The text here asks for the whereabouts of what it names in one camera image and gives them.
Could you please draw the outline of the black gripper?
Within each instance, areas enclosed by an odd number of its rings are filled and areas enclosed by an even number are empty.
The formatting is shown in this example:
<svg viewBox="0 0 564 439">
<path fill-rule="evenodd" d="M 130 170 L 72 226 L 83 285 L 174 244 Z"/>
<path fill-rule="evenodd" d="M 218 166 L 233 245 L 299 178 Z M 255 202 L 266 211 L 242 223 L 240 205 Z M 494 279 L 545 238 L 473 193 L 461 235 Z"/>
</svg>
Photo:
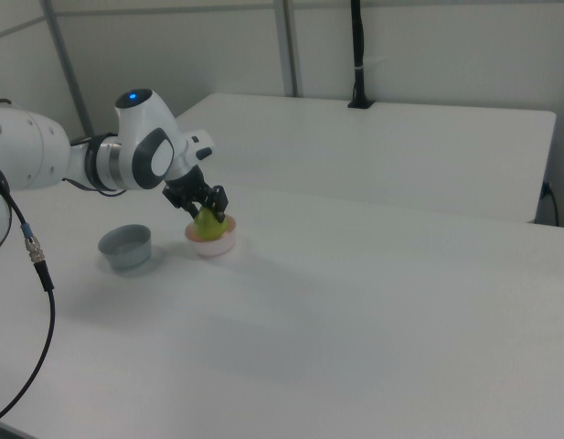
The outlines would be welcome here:
<svg viewBox="0 0 564 439">
<path fill-rule="evenodd" d="M 194 166 L 180 178 L 166 181 L 162 194 L 175 208 L 182 208 L 193 220 L 199 213 L 197 203 L 203 206 L 205 202 L 218 223 L 223 223 L 226 218 L 229 199 L 225 188 L 217 185 L 208 189 L 199 166 Z"/>
</svg>

